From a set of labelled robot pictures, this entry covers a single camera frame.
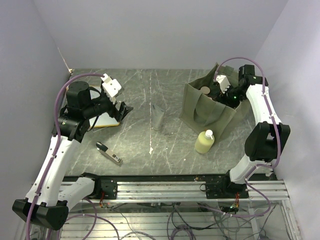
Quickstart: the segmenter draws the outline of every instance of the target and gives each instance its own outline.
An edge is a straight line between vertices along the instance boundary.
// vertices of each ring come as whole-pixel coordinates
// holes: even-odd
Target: marble tabletop
[[[179,115],[184,86],[209,70],[199,69],[75,69],[82,73],[107,73],[117,79],[124,92],[117,98],[134,107],[119,126],[87,132],[74,152],[67,176],[84,172],[97,175],[224,174],[244,155],[245,140],[255,120],[252,111],[228,138],[214,144],[206,154],[195,151],[197,134]],[[99,85],[99,77],[84,77]],[[162,129],[151,129],[150,103],[165,109]],[[101,155],[96,142],[102,142],[123,159],[118,166]]]

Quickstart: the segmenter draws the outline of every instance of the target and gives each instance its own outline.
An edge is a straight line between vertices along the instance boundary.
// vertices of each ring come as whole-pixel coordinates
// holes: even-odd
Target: black and silver handheld tool
[[[106,145],[102,144],[99,141],[95,145],[96,145],[96,149],[107,159],[110,159],[117,165],[121,165],[123,163],[122,159],[119,158],[117,155],[115,155],[114,152],[111,151]]]

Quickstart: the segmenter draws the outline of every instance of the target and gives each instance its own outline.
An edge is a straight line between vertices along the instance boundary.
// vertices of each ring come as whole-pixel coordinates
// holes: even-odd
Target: robotic arm
[[[123,91],[116,79],[104,74],[104,77],[101,77],[100,88],[100,96],[91,99],[90,91],[97,90],[90,87],[87,82],[76,81],[68,86],[66,91],[67,105],[61,109],[58,118],[61,132],[60,146],[35,202],[31,217],[33,224],[59,230],[65,223],[70,209],[83,198],[97,197],[101,192],[99,176],[90,173],[83,173],[74,184],[59,192],[71,156],[75,148],[81,144],[90,127],[89,120],[97,118],[103,113],[108,113],[111,118],[120,122],[133,109],[124,102],[121,102],[119,110],[116,108],[116,97]],[[53,156],[58,141],[56,126],[53,128],[52,134],[49,151],[36,181],[26,194],[25,199],[15,200],[12,206],[13,211],[24,221],[27,220],[37,187],[50,158]]]
[[[245,154],[240,162],[227,172],[222,183],[222,191],[234,194],[243,192],[247,186],[245,179],[249,179],[257,170],[257,164],[267,165],[277,158],[277,140],[275,128],[271,120],[264,95],[266,96],[280,136],[281,153],[290,134],[290,127],[282,124],[275,113],[269,97],[268,82],[265,80],[265,92],[263,93],[263,79],[256,76],[255,66],[244,65],[239,68],[239,85],[232,87],[224,75],[218,75],[216,87],[220,88],[220,94],[216,100],[231,108],[236,108],[240,101],[248,99],[252,106],[255,128],[245,141]]]

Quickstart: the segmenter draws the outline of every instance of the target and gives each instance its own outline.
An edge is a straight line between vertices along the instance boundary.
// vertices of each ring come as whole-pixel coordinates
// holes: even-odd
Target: table
[[[84,172],[97,175],[224,174],[244,155],[244,144],[255,126],[252,111],[228,138],[214,144],[206,154],[194,149],[197,134],[180,119],[184,86],[209,70],[201,69],[75,69],[82,73],[107,73],[124,87],[117,98],[134,110],[116,127],[88,132],[74,152],[67,176]],[[99,77],[84,77],[99,85]],[[150,103],[166,110],[160,131],[151,129]],[[101,155],[96,142],[102,142],[123,159],[118,166]]]

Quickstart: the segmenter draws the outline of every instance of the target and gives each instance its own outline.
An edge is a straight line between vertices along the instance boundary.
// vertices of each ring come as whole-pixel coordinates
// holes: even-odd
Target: gray wall
[[[270,97],[291,135],[277,176],[289,190],[303,239],[319,239],[320,2],[289,0],[257,55]]]
[[[0,239],[11,240],[46,157],[54,100],[68,69],[32,0],[0,1]]]
[[[210,69],[226,58],[254,58],[287,1],[35,3],[70,68]]]

